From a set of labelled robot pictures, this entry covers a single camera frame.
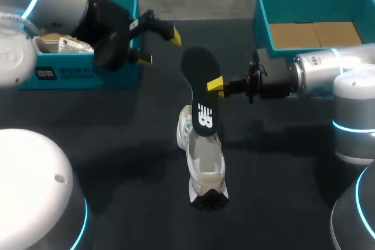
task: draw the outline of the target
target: white sneaker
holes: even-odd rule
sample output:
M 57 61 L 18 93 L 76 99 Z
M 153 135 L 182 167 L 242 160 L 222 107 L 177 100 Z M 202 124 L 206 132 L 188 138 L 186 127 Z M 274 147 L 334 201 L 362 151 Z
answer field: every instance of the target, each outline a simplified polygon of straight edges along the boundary
M 193 129 L 192 107 L 186 105 L 180 113 L 176 134 L 178 146 L 186 151 L 190 202 L 209 210 L 225 206 L 228 202 L 225 162 L 217 133 L 199 136 Z

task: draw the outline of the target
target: black table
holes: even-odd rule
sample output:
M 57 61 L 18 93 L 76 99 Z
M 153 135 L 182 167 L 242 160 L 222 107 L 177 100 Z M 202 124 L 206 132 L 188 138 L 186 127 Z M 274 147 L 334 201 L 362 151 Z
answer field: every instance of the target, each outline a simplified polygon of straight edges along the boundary
M 250 20 L 177 24 L 184 47 L 207 47 L 224 79 L 245 75 Z M 67 153 L 97 220 L 96 250 L 333 249 L 330 209 L 353 179 L 332 153 L 332 103 L 223 100 L 230 202 L 199 211 L 176 145 L 179 112 L 191 99 L 182 50 L 154 35 L 146 45 L 155 64 L 138 91 L 10 91 L 0 99 L 2 128 L 40 132 Z

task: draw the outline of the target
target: shoe sole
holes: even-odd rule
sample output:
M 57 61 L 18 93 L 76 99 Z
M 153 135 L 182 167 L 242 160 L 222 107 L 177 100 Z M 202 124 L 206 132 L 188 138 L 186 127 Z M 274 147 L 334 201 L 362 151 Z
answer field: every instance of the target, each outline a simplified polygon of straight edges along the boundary
M 212 136 L 219 128 L 219 93 L 207 90 L 207 83 L 221 76 L 215 57 L 205 48 L 188 48 L 181 62 L 181 71 L 192 90 L 192 121 L 195 132 Z

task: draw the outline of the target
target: gray robot arm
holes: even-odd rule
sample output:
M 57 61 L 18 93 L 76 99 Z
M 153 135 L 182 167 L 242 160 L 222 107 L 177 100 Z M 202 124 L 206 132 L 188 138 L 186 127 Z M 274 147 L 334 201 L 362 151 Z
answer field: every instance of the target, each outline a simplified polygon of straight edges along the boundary
M 0 0 L 0 87 L 17 86 L 32 74 L 30 33 L 72 35 L 94 48 L 96 67 L 116 71 L 126 61 L 152 62 L 151 55 L 129 48 L 148 30 L 181 45 L 174 24 L 156 19 L 152 10 L 132 19 L 111 0 Z
M 261 98 L 331 97 L 333 82 L 345 71 L 375 64 L 375 43 L 299 54 L 292 64 L 271 59 L 265 49 L 256 50 L 247 78 L 224 85 L 224 95 L 245 92 L 250 102 Z

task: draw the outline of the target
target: insole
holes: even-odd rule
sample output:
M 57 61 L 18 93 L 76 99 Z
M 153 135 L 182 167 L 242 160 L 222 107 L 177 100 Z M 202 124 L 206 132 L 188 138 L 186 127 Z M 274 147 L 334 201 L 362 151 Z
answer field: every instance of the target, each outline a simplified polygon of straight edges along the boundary
M 193 159 L 197 158 L 199 173 L 220 172 L 221 154 L 217 149 L 214 137 L 201 137 L 195 139 L 193 146 Z
M 208 91 L 207 83 L 221 77 L 220 66 L 205 48 L 188 48 L 181 63 L 182 73 L 192 89 L 193 128 L 200 136 L 212 136 L 219 127 L 219 93 Z

